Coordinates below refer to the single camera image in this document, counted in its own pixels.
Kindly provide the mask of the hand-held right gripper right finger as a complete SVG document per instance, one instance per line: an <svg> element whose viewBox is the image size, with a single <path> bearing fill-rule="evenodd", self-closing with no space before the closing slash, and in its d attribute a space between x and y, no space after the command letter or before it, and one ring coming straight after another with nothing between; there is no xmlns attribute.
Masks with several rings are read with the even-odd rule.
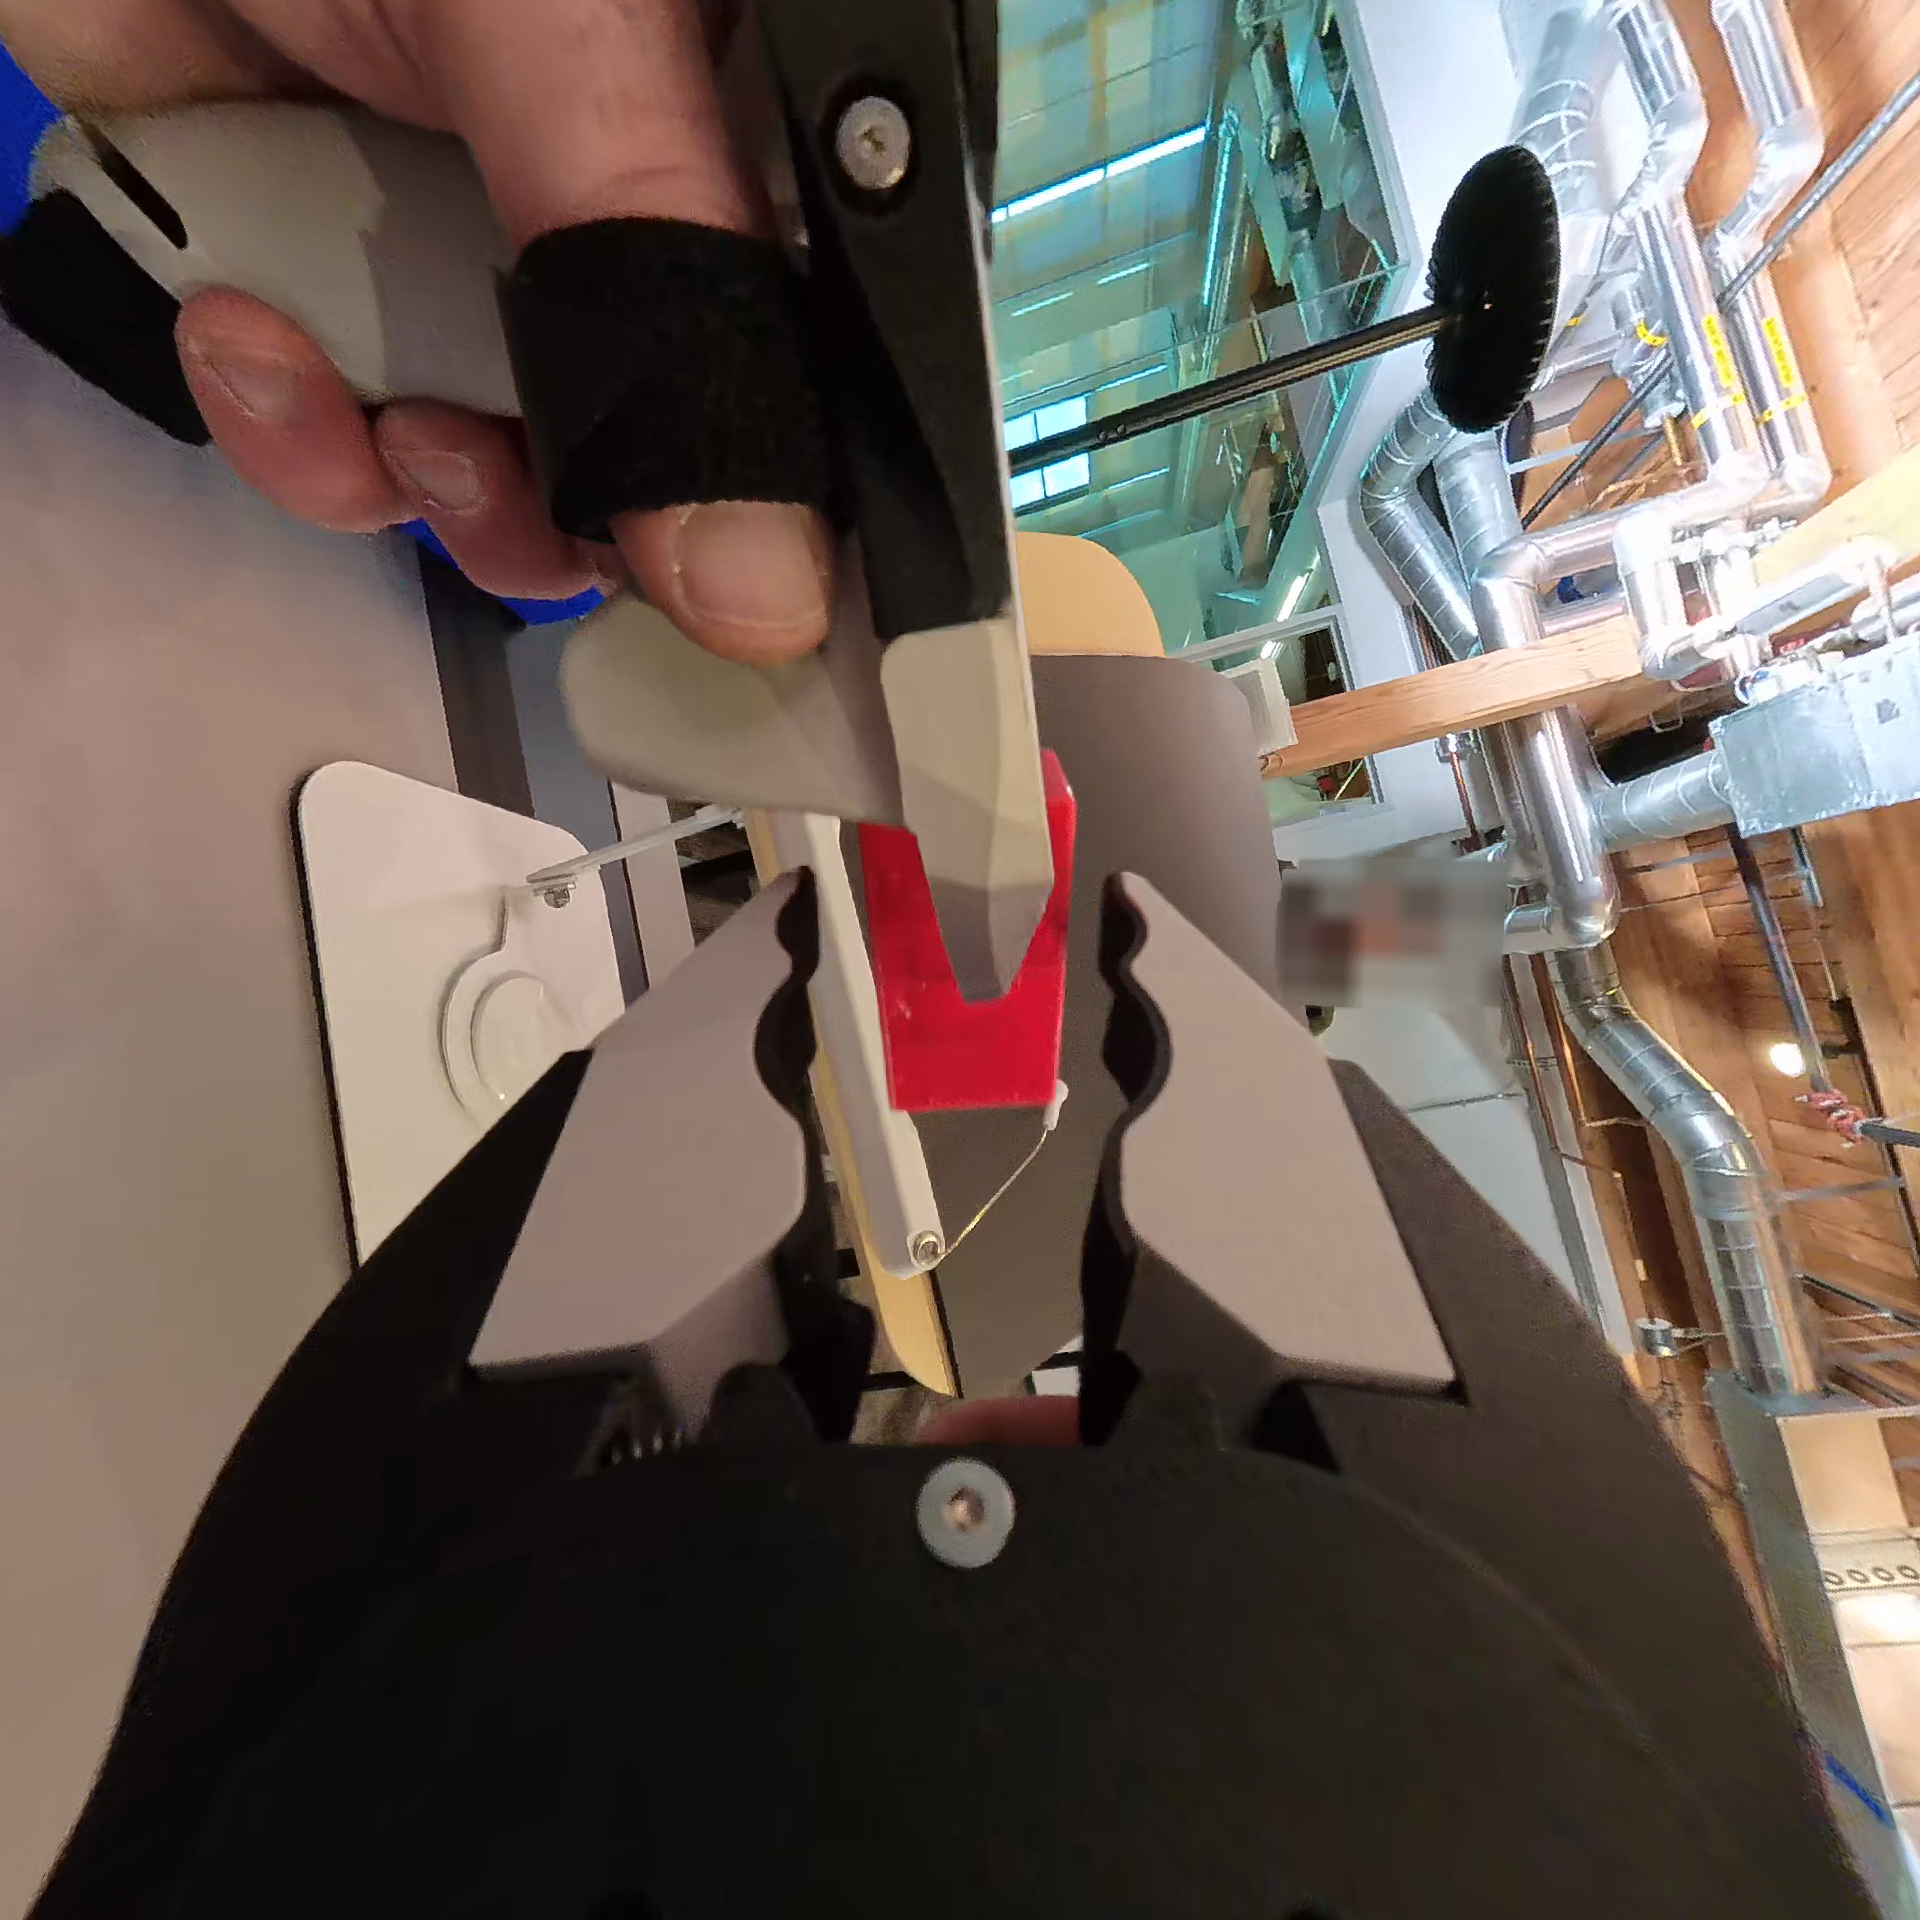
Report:
<svg viewBox="0 0 1920 1920"><path fill-rule="evenodd" d="M1446 1394L1456 1365L1327 1056L1135 874L1106 880L1099 1058L1120 1094L1087 1213L1087 1404L1186 1376Z"/></svg>

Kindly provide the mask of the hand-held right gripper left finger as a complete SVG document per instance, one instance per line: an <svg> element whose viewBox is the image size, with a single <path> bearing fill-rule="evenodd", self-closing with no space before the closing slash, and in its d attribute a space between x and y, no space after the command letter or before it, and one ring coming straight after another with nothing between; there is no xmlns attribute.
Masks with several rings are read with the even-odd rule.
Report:
<svg viewBox="0 0 1920 1920"><path fill-rule="evenodd" d="M804 1113L810 872L768 882L591 1045L471 1366L640 1376L709 1406L743 1363L832 1404L832 1230Z"/></svg>

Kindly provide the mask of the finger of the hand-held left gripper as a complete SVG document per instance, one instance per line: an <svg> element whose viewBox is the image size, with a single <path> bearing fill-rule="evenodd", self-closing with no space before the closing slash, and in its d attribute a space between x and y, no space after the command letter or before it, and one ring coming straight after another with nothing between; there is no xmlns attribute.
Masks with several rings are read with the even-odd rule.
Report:
<svg viewBox="0 0 1920 1920"><path fill-rule="evenodd" d="M1054 856L1019 612L890 641L880 694L946 950L1026 953Z"/></svg>
<svg viewBox="0 0 1920 1920"><path fill-rule="evenodd" d="M624 597L567 641L559 694L590 769L635 793L904 825L861 594L820 650L771 665L719 659Z"/></svg>

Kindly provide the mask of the red plastic block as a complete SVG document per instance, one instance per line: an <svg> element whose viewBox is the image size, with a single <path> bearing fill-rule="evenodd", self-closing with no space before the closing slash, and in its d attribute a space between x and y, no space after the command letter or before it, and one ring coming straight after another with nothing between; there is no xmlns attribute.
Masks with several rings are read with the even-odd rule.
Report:
<svg viewBox="0 0 1920 1920"><path fill-rule="evenodd" d="M880 1050L898 1113L1042 1109L1060 1078L1077 804L1056 752L1039 757L1054 880L1012 988L959 995L917 836L854 830L878 995Z"/></svg>

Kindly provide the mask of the person's left hand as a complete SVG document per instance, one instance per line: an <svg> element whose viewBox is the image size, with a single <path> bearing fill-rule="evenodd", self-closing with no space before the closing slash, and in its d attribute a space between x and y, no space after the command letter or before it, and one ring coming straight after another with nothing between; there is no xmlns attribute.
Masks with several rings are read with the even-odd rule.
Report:
<svg viewBox="0 0 1920 1920"><path fill-rule="evenodd" d="M520 249L614 218L794 232L738 16L680 2L5 2L3 38L87 121L331 94L459 137ZM676 504L614 516L611 545L571 539L516 427L419 397L366 417L325 350L250 296L186 300L175 348L213 446L299 521L371 536L420 518L494 594L628 584L680 633L752 665L828 635L832 536L813 510Z"/></svg>

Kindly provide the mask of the black backdrop board stand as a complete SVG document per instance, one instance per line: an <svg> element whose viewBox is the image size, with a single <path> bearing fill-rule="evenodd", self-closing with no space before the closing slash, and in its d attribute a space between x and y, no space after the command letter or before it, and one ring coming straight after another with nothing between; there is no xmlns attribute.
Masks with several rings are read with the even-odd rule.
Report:
<svg viewBox="0 0 1920 1920"><path fill-rule="evenodd" d="M870 1394L872 1344L890 1337L898 1357L914 1332L946 1357L939 1300L956 1289L963 1315L963 1385L1012 1389L1052 1352L1056 1336L1087 1323L1087 1213L1098 1162L1120 1115L1120 1094L1099 1058L1108 988L1098 972L1099 901L1115 874L1154 885L1215 948L1230 955L1278 1005L1280 866L1260 798L1254 737L1240 694L1200 662L1162 653L1042 653L1036 661L1039 742L1062 764L1077 803L1071 913L1062 1005L1062 1120L1039 1131L1039 1109L939 1112L910 1118L885 1112L882 1129L902 1136L904 1173L927 1174L923 1204L944 1227L958 1206L982 1203L1000 1180L1006 1197L944 1276L890 1281L885 1298L902 1309L887 1331L866 1298L832 1281L835 1421L828 1433L878 1436ZM838 1090L832 1150L852 1194L854 1088Z"/></svg>

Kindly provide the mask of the silver ceiling duct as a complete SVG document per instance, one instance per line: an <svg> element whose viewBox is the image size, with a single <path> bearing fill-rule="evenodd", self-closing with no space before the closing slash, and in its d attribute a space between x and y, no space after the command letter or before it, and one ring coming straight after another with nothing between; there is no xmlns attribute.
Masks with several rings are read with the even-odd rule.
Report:
<svg viewBox="0 0 1920 1920"><path fill-rule="evenodd" d="M1816 429L1796 412L1791 344L1774 353L1779 306L1762 243L1786 190L1810 181L1816 109L1779 5L1714 5L1741 102L1760 134L1758 170L1707 235L1690 184L1709 130L1704 94L1669 5L1535 5L1526 84L1508 146L1480 172L1514 177L1493 214L1494 266L1520 266L1520 219L1556 219L1556 284L1546 321L1523 323L1532 353L1516 397L1468 402L1430 354L1430 396L1411 404L1363 476L1363 516L1442 642L1477 638L1478 661L1546 648L1548 586L1608 565L1635 642L1630 676L1676 689L1728 675L1740 708L1711 747L1631 782L1612 782L1571 704L1485 725L1507 834L1520 853L1514 950L1542 958L1564 1024L1650 1133L1687 1194L1711 1284L1719 1340L1760 1396L1820 1396L1840 1347L1816 1340L1791 1272L1783 1197L1735 1109L1631 1008L1608 942L1620 920L1614 860L1650 841L1735 830L1748 845L1816 819L1810 758L1774 725L1821 706L1843 669L1775 685L1768 653L1795 590L1866 586L1861 566L1815 556L1775 581L1768 553L1830 480ZM1507 421L1556 379L1608 368L1630 409L1684 417L1703 473L1666 493L1556 524L1524 521L1498 469Z"/></svg>

